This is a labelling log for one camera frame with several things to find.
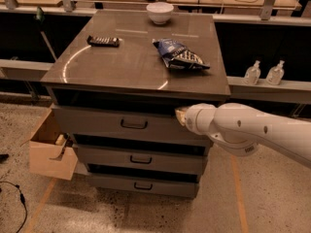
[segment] open box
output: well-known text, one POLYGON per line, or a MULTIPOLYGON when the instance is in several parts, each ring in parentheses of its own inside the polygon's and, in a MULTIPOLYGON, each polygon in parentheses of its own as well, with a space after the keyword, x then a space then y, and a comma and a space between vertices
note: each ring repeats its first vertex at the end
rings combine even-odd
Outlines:
POLYGON ((71 180, 78 157, 63 138, 51 109, 42 116, 29 142, 29 171, 48 177, 71 180))

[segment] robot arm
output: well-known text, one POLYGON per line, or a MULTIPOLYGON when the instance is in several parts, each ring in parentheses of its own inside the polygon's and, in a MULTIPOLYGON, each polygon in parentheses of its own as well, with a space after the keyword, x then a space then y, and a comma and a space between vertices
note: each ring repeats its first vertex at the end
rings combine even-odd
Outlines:
POLYGON ((219 108, 198 104, 178 112, 177 118, 189 131, 208 136, 234 155, 250 155, 262 144, 311 167, 310 122, 235 103, 219 108))

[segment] black handle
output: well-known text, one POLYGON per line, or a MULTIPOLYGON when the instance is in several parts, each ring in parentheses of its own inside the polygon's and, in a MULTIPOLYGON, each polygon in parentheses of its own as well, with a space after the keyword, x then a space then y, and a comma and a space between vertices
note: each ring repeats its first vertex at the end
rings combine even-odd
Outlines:
POLYGON ((133 157, 133 155, 130 155, 129 160, 130 162, 137 163, 137 164, 150 164, 152 163, 153 158, 150 157, 149 159, 146 159, 146 160, 138 160, 138 159, 135 160, 135 157, 133 157))
POLYGON ((138 190, 151 190, 153 188, 153 185, 150 184, 150 186, 139 186, 137 183, 134 183, 134 188, 138 190))
POLYGON ((145 123, 143 125, 139 125, 139 124, 126 124, 124 119, 121 120, 121 127, 123 128, 133 128, 133 129, 145 129, 148 126, 148 122, 145 121, 145 123))

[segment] white bowl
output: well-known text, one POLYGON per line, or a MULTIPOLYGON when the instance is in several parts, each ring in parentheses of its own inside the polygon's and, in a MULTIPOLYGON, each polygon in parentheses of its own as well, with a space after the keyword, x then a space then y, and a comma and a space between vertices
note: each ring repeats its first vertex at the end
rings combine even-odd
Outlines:
POLYGON ((149 18, 155 24, 165 24, 171 17, 174 6, 165 2, 155 2, 147 5, 149 18))

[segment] plastic bottle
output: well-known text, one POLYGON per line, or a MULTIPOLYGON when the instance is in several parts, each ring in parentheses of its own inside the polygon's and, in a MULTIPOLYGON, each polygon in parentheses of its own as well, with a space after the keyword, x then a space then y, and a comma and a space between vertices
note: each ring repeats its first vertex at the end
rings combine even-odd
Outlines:
POLYGON ((260 61, 256 60, 254 66, 251 66, 247 69, 244 83, 254 85, 258 82, 260 76, 260 68, 259 68, 260 61))
POLYGON ((280 60, 279 64, 270 69, 268 75, 265 78, 267 83, 278 85, 281 82, 284 75, 283 65, 284 60, 280 60))

